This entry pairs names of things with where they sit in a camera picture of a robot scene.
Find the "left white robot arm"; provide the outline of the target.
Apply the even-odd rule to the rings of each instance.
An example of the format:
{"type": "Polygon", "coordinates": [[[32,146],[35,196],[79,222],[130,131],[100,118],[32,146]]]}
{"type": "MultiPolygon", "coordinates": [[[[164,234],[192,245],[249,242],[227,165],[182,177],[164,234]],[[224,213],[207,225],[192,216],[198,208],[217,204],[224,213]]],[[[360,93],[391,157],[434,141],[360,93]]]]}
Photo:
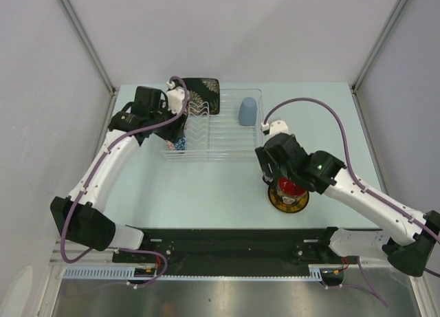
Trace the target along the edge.
{"type": "Polygon", "coordinates": [[[141,230],[117,224],[104,211],[122,169],[145,139],[151,135],[169,142],[183,138],[189,99],[186,84],[173,77],[168,91],[137,87],[134,100],[113,115],[104,142],[82,179],[66,197],[55,197],[50,204],[63,256],[67,241],[88,250],[127,250],[139,262],[151,256],[152,245],[143,240],[141,230]]]}

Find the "red black mug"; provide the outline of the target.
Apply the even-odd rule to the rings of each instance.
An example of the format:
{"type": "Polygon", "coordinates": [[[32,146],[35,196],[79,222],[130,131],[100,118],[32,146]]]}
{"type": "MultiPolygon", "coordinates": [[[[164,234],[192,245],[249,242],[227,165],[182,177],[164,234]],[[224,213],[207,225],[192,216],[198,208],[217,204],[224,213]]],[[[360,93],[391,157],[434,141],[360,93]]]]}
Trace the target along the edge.
{"type": "Polygon", "coordinates": [[[286,177],[269,178],[266,175],[263,175],[263,181],[268,186],[268,196],[269,197],[288,197],[292,199],[299,199],[300,197],[304,197],[308,191],[299,185],[293,183],[291,180],[286,177]]]}

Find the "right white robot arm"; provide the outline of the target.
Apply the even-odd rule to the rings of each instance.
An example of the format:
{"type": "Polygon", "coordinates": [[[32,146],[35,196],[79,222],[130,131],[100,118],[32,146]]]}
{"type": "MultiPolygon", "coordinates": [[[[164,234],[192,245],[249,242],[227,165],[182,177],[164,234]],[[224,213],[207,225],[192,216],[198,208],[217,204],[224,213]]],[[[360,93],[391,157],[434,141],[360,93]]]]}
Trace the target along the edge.
{"type": "Polygon", "coordinates": [[[340,256],[387,260],[400,272],[420,277],[439,239],[439,213],[424,213],[365,185],[337,157],[325,151],[307,153],[294,135],[278,133],[255,150],[263,181],[281,188],[287,180],[310,193],[326,195],[366,217],[380,230],[335,230],[317,245],[318,257],[333,263],[340,256]]]}

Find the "clear wire dish rack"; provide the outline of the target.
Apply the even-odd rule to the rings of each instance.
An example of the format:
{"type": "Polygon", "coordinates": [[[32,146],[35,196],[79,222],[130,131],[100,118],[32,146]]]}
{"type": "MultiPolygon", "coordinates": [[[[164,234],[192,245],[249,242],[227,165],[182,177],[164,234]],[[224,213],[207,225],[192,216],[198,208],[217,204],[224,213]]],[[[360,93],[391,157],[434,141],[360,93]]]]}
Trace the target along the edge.
{"type": "Polygon", "coordinates": [[[256,158],[255,148],[263,144],[260,122],[263,120],[262,93],[259,89],[222,89],[220,112],[198,116],[188,113],[184,126],[186,151],[162,155],[169,161],[250,161],[256,158]],[[245,127],[239,124],[241,102],[252,97],[258,105],[256,123],[245,127]]]}

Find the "blue patterned bowl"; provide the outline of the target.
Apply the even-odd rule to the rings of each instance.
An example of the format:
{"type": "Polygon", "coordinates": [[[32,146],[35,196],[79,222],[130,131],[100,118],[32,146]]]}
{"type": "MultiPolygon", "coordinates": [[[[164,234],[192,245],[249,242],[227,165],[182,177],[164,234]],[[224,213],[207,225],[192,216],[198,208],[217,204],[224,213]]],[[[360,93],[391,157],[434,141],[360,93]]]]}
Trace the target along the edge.
{"type": "Polygon", "coordinates": [[[171,153],[184,153],[186,151],[186,138],[182,137],[177,139],[175,142],[171,142],[170,140],[165,141],[165,154],[171,153]]]}

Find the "black floral square plate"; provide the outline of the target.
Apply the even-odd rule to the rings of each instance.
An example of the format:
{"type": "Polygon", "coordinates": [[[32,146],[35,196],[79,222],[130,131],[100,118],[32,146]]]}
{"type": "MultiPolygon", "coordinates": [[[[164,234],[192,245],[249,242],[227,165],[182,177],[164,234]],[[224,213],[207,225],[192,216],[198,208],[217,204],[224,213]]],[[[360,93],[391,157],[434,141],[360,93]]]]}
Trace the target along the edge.
{"type": "Polygon", "coordinates": [[[220,112],[220,83],[216,78],[182,78],[189,93],[187,112],[217,115],[220,112]]]}

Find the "light blue cup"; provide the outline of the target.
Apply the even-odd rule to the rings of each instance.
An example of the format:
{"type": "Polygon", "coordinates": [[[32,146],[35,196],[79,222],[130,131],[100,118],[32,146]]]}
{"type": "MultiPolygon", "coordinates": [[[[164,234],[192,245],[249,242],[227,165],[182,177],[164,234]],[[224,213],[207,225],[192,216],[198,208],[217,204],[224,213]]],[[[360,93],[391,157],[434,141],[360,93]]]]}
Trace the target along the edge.
{"type": "Polygon", "coordinates": [[[239,124],[245,127],[254,126],[256,123],[257,110],[258,105],[254,98],[244,98],[239,109],[239,124]]]}

